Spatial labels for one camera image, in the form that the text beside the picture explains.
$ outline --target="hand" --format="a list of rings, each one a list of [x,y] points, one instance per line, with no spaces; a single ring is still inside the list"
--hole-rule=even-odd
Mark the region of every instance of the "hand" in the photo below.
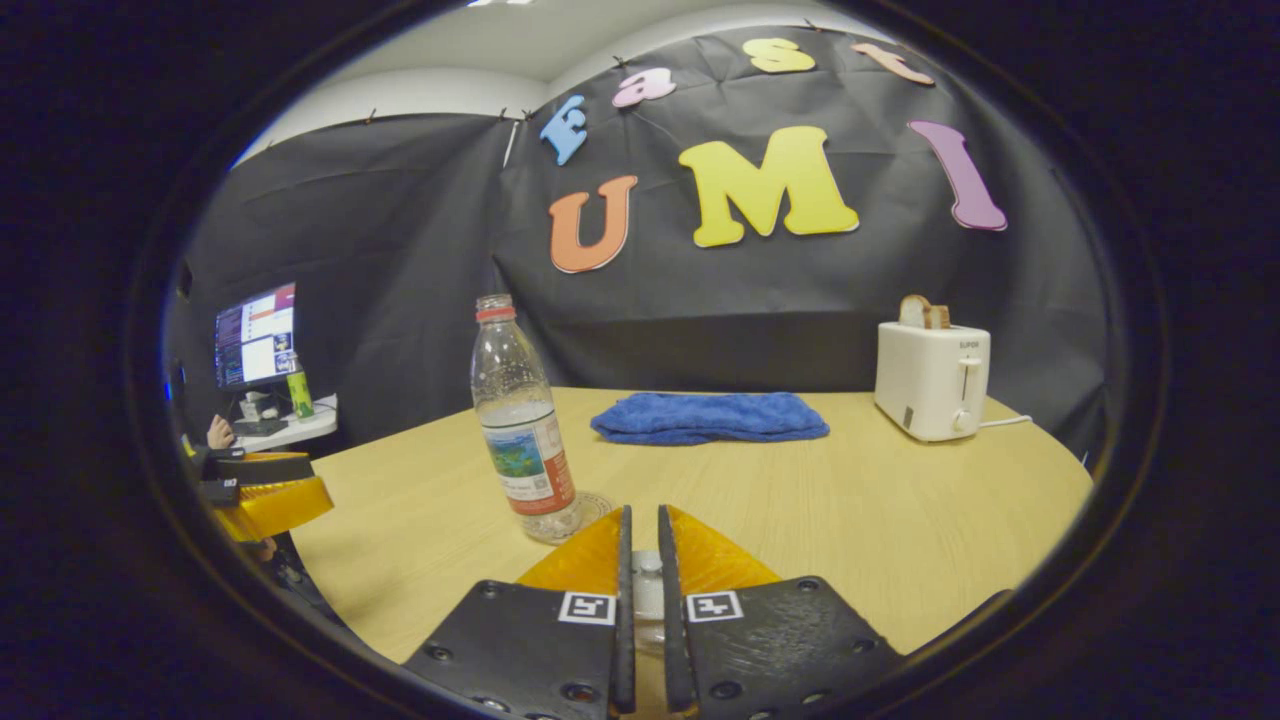
[[[232,427],[221,415],[214,415],[214,421],[209,423],[209,433],[205,434],[210,450],[227,450],[236,442]]]

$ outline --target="keyboard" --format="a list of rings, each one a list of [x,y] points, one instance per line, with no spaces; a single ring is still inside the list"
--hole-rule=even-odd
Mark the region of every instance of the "keyboard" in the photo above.
[[[242,437],[266,437],[289,427],[284,420],[236,420],[232,432]]]

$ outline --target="toaster knob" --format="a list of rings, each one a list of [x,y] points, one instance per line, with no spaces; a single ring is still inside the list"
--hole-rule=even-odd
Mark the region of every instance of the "toaster knob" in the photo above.
[[[974,419],[973,413],[961,410],[956,413],[955,419],[951,420],[951,429],[957,433],[973,433],[978,429],[978,420]]]

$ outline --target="plastic water bottle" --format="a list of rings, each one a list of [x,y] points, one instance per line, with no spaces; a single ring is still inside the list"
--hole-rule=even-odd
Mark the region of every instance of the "plastic water bottle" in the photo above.
[[[581,524],[552,388],[516,325],[509,295],[476,300],[471,400],[511,509],[534,539],[559,544]]]

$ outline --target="foam letter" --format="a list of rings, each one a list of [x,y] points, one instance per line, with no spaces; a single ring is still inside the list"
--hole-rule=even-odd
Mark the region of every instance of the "foam letter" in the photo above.
[[[911,68],[908,68],[906,64],[902,63],[901,55],[895,55],[893,53],[890,53],[888,50],[884,50],[882,47],[877,47],[869,42],[859,42],[858,45],[852,45],[851,47],[861,53],[863,55],[867,55],[872,60],[876,60],[881,65],[884,65],[886,70],[896,74],[897,77],[906,78],[911,82],[918,82],[920,85],[933,85],[933,78],[931,78],[929,76],[924,73],[918,73]]]
[[[586,205],[586,193],[566,195],[552,204],[552,265],[562,273],[599,270],[609,264],[627,243],[631,215],[631,188],[635,176],[613,178],[600,186],[604,199],[604,236],[600,242],[582,247],[577,223]]]
[[[1009,227],[1005,213],[996,208],[987,192],[987,184],[982,182],[978,168],[973,164],[973,158],[964,147],[964,136],[960,131],[925,120],[911,120],[906,127],[924,136],[933,146],[933,154],[942,163],[942,169],[951,181],[951,192],[956,196],[955,205],[951,206],[951,217],[966,228],[983,231],[1002,231]]]
[[[586,100],[581,95],[573,95],[564,101],[564,106],[552,115],[552,119],[543,128],[541,140],[552,141],[556,149],[556,164],[563,165],[573,156],[573,152],[586,141],[586,131],[577,128],[586,124],[586,115],[577,109]]]
[[[639,105],[641,100],[657,100],[671,95],[671,91],[676,90],[676,83],[671,82],[671,70],[654,68],[628,77],[618,87],[621,90],[613,96],[613,106],[630,108]]]
[[[680,154],[680,164],[694,170],[703,224],[694,231],[699,247],[742,240],[742,223],[728,215],[732,200],[762,236],[773,233],[782,193],[791,211],[782,224],[795,234],[847,232],[858,227],[858,213],[840,197],[831,165],[822,151],[822,128],[796,126],[776,131],[756,168],[726,142],[695,145]]]
[[[800,46],[781,37],[748,40],[742,51],[751,56],[751,64],[767,73],[794,73],[813,69],[813,58],[800,51]]]

